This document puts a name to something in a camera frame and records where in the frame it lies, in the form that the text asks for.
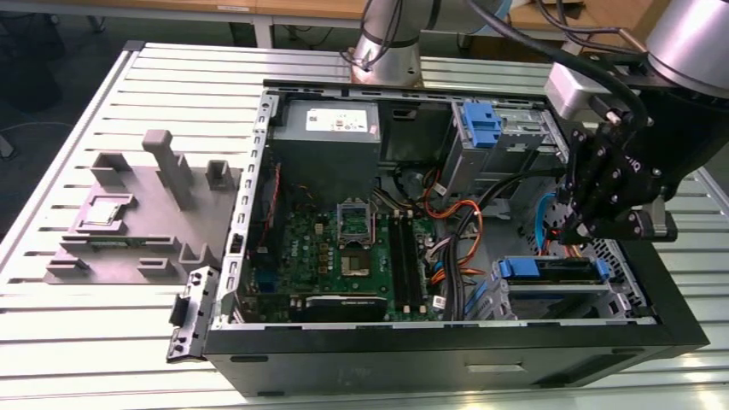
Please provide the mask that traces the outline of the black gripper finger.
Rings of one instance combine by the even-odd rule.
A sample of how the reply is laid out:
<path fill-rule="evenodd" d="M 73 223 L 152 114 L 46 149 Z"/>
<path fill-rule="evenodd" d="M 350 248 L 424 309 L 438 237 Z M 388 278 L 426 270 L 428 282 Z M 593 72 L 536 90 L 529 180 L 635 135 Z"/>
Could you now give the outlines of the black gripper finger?
<path fill-rule="evenodd" d="M 630 208 L 638 203 L 634 185 L 641 163 L 610 142 L 596 142 L 584 163 L 584 227 L 590 237 L 635 237 Z"/>
<path fill-rule="evenodd" d="M 560 243 L 576 245 L 588 241 L 600 183 L 600 170 L 605 162 L 605 145 L 600 136 L 582 128 L 570 134 L 565 192 L 572 213 L 565 219 Z"/>

